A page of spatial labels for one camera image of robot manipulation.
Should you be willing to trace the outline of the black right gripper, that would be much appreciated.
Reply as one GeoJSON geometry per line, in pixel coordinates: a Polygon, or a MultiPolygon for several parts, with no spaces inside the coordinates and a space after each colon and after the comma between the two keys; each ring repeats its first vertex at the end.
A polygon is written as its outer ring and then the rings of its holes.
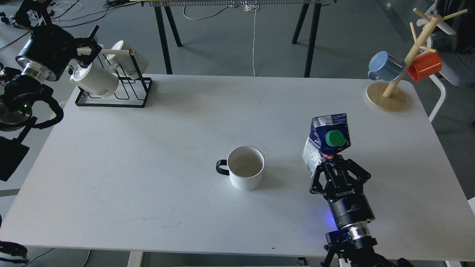
{"type": "Polygon", "coordinates": [[[375,219],[363,191],[371,174],[352,159],[334,159],[316,167],[310,193],[328,202],[339,230],[375,219]]]}

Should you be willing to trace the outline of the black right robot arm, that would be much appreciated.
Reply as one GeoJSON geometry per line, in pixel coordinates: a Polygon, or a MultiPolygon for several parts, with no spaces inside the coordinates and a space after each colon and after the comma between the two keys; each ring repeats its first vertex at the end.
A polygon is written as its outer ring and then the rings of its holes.
{"type": "Polygon", "coordinates": [[[335,256],[352,267],[410,267],[400,258],[396,264],[377,254],[377,240],[370,234],[368,223],[375,219],[363,191],[371,175],[355,161],[336,154],[332,162],[316,167],[310,193],[327,201],[337,230],[326,233],[327,255],[321,266],[328,267],[335,256]]]}

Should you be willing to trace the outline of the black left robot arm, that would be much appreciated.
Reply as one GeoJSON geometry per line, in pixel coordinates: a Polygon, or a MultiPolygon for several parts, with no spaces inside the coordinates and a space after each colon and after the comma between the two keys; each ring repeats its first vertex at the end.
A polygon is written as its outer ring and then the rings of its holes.
{"type": "Polygon", "coordinates": [[[14,174],[29,151],[22,144],[29,131],[49,128],[64,117],[45,81],[58,81],[72,59],[83,68],[90,66],[102,50],[95,40],[98,26],[88,37],[75,38],[52,23],[49,4],[49,0],[24,0],[13,18],[13,25],[31,36],[16,57],[20,69],[1,68],[1,130],[21,130],[17,138],[1,138],[2,181],[14,174]]]}

